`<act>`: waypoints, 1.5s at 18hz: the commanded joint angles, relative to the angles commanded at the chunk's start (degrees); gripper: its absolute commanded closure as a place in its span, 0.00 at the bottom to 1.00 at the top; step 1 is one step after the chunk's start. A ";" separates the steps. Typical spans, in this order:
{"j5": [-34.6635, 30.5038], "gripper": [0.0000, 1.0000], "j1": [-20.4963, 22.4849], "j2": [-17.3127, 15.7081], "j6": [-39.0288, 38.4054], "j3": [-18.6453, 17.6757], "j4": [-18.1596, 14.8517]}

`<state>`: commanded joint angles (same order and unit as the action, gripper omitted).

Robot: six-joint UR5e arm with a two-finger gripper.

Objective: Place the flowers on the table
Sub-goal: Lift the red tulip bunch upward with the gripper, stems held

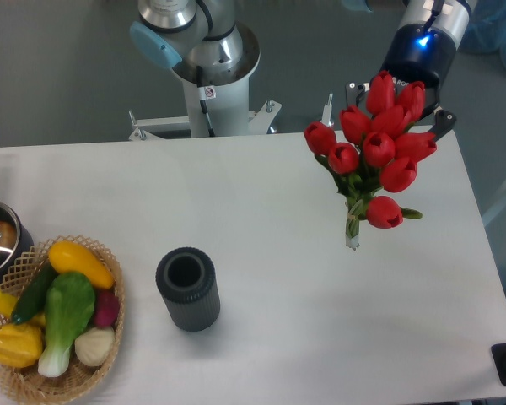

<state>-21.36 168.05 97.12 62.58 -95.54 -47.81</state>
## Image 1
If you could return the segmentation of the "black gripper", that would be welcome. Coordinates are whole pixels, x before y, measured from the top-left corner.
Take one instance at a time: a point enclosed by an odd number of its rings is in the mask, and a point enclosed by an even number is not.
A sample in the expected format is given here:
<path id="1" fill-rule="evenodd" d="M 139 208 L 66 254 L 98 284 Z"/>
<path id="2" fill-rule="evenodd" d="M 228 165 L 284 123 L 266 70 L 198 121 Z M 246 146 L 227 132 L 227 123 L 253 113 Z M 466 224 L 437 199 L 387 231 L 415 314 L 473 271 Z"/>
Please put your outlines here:
<path id="1" fill-rule="evenodd" d="M 455 114 L 440 103 L 440 90 L 455 58 L 455 43 L 442 31 L 425 31 L 420 24 L 400 28 L 390 45 L 380 70 L 387 71 L 398 85 L 421 81 L 425 87 L 423 117 L 433 117 L 428 129 L 438 142 L 455 126 Z M 367 112 L 369 82 L 349 82 L 345 86 L 347 106 Z"/>

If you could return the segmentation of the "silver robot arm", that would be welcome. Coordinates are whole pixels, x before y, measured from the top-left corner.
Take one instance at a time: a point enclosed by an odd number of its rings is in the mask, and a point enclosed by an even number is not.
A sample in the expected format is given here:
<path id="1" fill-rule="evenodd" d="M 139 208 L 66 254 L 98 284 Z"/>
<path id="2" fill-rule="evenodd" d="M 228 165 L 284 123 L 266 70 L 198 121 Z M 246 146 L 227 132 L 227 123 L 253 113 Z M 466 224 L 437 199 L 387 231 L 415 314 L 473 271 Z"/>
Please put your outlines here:
<path id="1" fill-rule="evenodd" d="M 456 117 L 439 105 L 439 93 L 476 8 L 474 1 L 406 1 L 406 11 L 381 67 L 402 91 L 414 81 L 426 87 L 422 117 L 433 116 L 435 139 Z M 152 64 L 182 82 L 186 118 L 132 121 L 132 136 L 189 129 L 194 138 L 272 132 L 281 106 L 268 100 L 249 110 L 249 77 L 260 61 L 258 41 L 235 19 L 232 1 L 140 1 L 129 32 Z"/>

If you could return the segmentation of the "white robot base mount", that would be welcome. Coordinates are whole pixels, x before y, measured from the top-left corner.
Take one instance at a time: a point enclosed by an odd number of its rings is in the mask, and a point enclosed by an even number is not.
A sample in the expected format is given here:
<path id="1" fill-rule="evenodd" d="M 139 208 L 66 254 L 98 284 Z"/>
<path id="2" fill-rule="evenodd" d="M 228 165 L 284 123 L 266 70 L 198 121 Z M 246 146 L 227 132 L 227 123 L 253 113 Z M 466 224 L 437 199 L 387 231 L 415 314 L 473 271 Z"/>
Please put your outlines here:
<path id="1" fill-rule="evenodd" d="M 247 78 L 221 86 L 199 87 L 186 81 L 182 84 L 187 115 L 136 119 L 130 111 L 130 141 L 264 135 L 276 131 L 273 122 L 282 105 L 275 100 L 267 100 L 258 111 L 251 111 L 250 82 Z"/>

